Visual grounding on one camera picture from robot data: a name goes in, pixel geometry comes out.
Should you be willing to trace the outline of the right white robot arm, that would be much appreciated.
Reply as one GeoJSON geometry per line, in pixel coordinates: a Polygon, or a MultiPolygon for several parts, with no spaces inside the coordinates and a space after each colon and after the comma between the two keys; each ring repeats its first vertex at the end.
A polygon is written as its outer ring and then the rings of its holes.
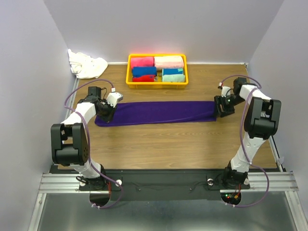
{"type": "Polygon", "coordinates": [[[221,94],[214,97],[216,117],[232,115],[236,105],[245,103],[240,124],[241,146],[221,176],[227,188],[249,183],[248,171],[253,158],[263,143],[276,134],[282,106],[281,101],[265,95],[256,80],[249,83],[249,77],[244,75],[234,78],[231,88],[221,81],[218,85],[221,94]]]}

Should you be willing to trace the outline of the purple towel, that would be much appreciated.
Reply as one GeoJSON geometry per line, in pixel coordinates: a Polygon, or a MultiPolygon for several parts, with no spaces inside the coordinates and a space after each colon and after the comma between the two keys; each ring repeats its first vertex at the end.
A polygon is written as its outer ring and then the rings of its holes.
{"type": "Polygon", "coordinates": [[[169,101],[119,103],[109,123],[95,118],[99,127],[120,127],[142,124],[216,121],[213,101],[169,101]]]}

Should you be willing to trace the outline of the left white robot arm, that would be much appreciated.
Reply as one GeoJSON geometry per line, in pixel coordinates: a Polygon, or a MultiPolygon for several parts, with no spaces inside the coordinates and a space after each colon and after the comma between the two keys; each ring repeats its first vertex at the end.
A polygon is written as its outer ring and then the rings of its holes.
{"type": "Polygon", "coordinates": [[[55,164],[72,167],[79,173],[76,177],[80,187],[86,190],[110,189],[110,181],[105,176],[104,167],[90,157],[90,136],[86,125],[93,117],[111,122],[117,104],[123,95],[111,88],[106,98],[102,88],[88,87],[88,94],[78,101],[71,115],[60,124],[51,126],[51,155],[55,164]]]}

